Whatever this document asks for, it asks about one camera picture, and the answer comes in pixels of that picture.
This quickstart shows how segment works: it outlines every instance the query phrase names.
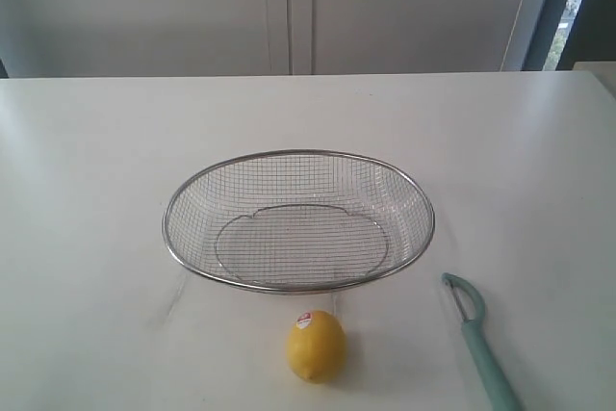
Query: vegetable peeler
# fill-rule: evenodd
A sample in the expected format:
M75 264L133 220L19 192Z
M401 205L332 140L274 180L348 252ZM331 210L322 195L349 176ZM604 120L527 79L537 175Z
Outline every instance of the vegetable peeler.
M499 362L492 353L490 346L483 337L483 319L485 318L485 302L475 287L467 280L450 273L443 273L441 277L451 290L455 305L462 317L462 335L466 345L473 356L477 372L483 382L494 411L521 411L522 403L516 396L511 384L499 366ZM464 291L473 302L475 316L469 319L462 305L456 289Z

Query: light blue handle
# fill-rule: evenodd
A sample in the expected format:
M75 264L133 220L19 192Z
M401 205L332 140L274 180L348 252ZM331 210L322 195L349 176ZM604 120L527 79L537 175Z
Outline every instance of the light blue handle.
M475 366L494 411L521 411L522 403L511 388L511 384L483 337L481 325L485 318L483 297L471 283L449 273L443 273L443 281L464 291L473 301L475 318L462 322L462 335L473 356Z

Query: basket rim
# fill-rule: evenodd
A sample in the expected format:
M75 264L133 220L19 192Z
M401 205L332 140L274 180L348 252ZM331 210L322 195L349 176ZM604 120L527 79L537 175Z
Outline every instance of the basket rim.
M338 158L347 158L347 159L355 159L358 161L364 161L372 164L376 164L381 167L385 167L389 170L392 170L399 176L401 176L408 183L413 185L416 189L417 193L420 195L423 201L423 205L425 206L428 217L429 217L429 227L430 230L425 237L425 240L420 247L420 249L407 261L397 265L395 267L391 267L389 269L385 269L383 271L377 271L375 273L371 273L364 277L352 278L349 280L342 280L338 282L327 282L327 283L319 283L319 284L310 284L310 285L293 285L293 284L258 284L254 282L244 282L238 279L234 279L232 277L225 278L220 276L219 274L210 273L208 271L201 270L194 265L187 262L180 253L173 247L171 243L170 236L168 234L168 221L171 210L175 205L177 198L182 194L186 188L191 185L198 178L207 175L208 173L217 170L221 167L231 166L234 164L242 163L245 161L251 161L253 159L263 159L263 158L272 158L279 156L288 156L288 155L316 155L323 157L338 157ZM434 232L436 228L436 217L434 215L434 208L432 207L432 203L429 198L425 194L424 190L420 187L420 185L415 181L413 177L399 169L396 166L393 166L384 161L370 158L368 156L363 156L359 154L352 154L343 151L331 151L326 149L283 149L283 150L275 150L275 151L263 151L259 153L247 154L243 156L238 156L236 158L231 158L226 161L222 161L220 163L213 164L209 167L205 167L199 172L195 173L188 180L182 183L180 187L175 191L175 193L171 196L167 208L165 209L165 213L163 214L162 220L162 231L163 231L163 240L165 241L165 246L167 250L180 265L182 265L185 269L198 274L199 276L203 276L207 279L211 279L213 281L217 281L219 283L224 283L226 285L247 290L258 293L268 293L268 294L283 294L283 295L302 295L302 294L318 294L318 293L328 293L333 291L340 291L343 289L349 289L356 286L361 286L363 284L369 283L371 281L375 281L377 279L384 278L386 276L390 276L394 273L397 273L401 270L408 268L411 264L417 262L417 260L424 255L425 251L430 246L432 239L434 237Z

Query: stainless steel basket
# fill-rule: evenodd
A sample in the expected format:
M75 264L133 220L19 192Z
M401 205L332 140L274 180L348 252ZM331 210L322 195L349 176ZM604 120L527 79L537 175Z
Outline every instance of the stainless steel basket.
M434 212L407 174L375 159L272 151L198 172L163 218L169 252L187 269L242 289L348 288L415 262Z

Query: cabinet door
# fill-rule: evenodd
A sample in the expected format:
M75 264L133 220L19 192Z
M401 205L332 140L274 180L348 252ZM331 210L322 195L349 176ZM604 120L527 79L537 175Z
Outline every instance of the cabinet door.
M340 74L519 68L541 2L291 0L294 71Z
M22 75L289 70L286 0L18 0L18 6L38 55L36 66L19 68Z

